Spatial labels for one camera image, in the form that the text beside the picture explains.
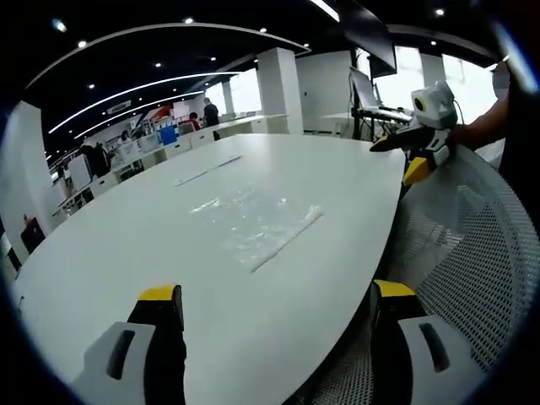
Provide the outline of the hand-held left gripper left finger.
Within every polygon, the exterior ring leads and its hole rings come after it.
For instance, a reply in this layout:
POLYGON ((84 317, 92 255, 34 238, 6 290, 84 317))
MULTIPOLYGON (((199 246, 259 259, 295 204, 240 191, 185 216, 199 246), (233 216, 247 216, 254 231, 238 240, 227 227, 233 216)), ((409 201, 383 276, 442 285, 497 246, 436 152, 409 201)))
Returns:
POLYGON ((151 288, 86 350, 72 389, 85 404, 184 404, 185 362, 181 286, 151 288))

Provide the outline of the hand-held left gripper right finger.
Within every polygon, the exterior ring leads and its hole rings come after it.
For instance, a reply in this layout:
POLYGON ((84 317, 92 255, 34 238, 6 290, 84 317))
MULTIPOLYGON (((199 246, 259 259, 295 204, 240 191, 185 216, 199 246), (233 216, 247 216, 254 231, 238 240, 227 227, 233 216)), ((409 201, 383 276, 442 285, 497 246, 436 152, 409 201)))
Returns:
POLYGON ((469 342, 407 285, 373 280, 370 315, 374 404, 461 404, 479 384, 469 342))

